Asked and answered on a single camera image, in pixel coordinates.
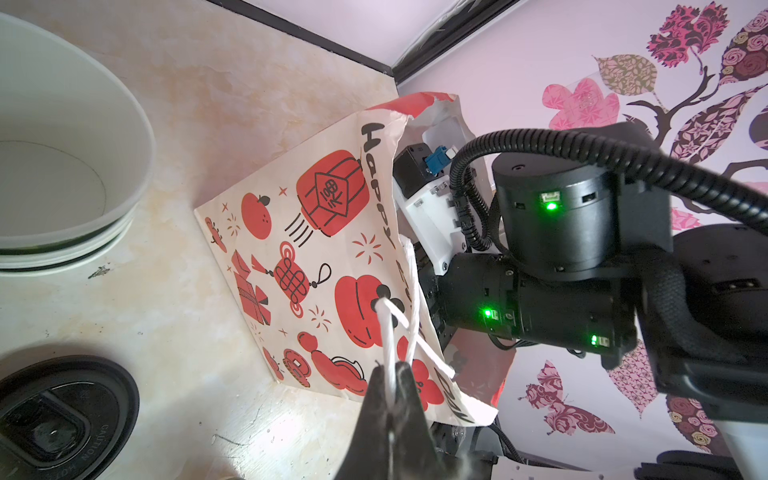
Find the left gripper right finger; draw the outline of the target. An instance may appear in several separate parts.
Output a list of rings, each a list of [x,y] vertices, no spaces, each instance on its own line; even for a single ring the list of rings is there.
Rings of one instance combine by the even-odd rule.
[[[470,459],[438,450],[426,420],[411,367],[398,362],[392,407],[393,479],[471,479]]]

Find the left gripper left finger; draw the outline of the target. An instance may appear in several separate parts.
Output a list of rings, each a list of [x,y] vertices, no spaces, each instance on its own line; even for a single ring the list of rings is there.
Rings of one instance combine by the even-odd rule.
[[[384,386],[384,370],[378,366],[371,373],[349,448],[335,475],[336,480],[390,478],[390,411]]]

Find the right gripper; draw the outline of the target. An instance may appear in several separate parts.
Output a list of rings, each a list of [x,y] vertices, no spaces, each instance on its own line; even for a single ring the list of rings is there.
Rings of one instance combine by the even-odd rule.
[[[597,354],[615,369],[638,343],[629,280],[550,282],[500,255],[460,253],[442,275],[421,267],[419,282],[443,347],[466,329],[507,349],[527,342]]]

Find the red white paper bag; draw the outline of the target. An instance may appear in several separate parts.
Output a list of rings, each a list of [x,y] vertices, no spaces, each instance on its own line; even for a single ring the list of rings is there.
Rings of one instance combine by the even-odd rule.
[[[493,421],[513,356],[483,340],[440,347],[415,277],[426,252],[394,198],[405,147],[456,149],[471,136],[457,96],[411,94],[342,119],[196,209],[277,382],[361,402],[384,355],[375,304],[386,299],[426,417]]]

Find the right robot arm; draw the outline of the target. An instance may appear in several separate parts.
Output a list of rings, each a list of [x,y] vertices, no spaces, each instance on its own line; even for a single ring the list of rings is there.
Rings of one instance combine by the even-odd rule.
[[[638,126],[502,130],[453,159],[468,239],[428,287],[439,319],[597,354],[638,342],[695,399],[738,476],[767,475],[767,198],[662,153]]]

